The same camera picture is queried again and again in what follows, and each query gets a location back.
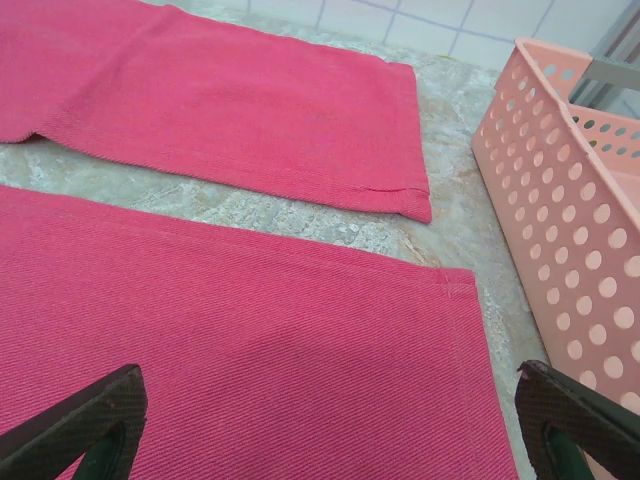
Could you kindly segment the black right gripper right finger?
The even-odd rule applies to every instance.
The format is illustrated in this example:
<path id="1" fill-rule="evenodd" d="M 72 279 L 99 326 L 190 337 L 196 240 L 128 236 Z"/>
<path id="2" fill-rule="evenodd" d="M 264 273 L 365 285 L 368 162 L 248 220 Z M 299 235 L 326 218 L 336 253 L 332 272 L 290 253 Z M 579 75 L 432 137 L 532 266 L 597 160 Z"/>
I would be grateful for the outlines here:
<path id="1" fill-rule="evenodd" d="M 593 479 L 592 458 L 616 479 L 639 477 L 639 416 L 551 366 L 519 367 L 515 406 L 539 479 Z"/>

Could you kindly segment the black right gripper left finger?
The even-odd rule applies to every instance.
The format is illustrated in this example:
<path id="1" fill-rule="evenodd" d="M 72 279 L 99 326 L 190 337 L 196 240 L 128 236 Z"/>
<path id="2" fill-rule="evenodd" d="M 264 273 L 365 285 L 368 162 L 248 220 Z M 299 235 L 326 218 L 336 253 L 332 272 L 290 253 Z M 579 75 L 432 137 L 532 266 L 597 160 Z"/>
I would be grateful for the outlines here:
<path id="1" fill-rule="evenodd" d="M 3 479 L 127 479 L 148 399 L 141 368 L 127 364 L 1 435 Z"/>

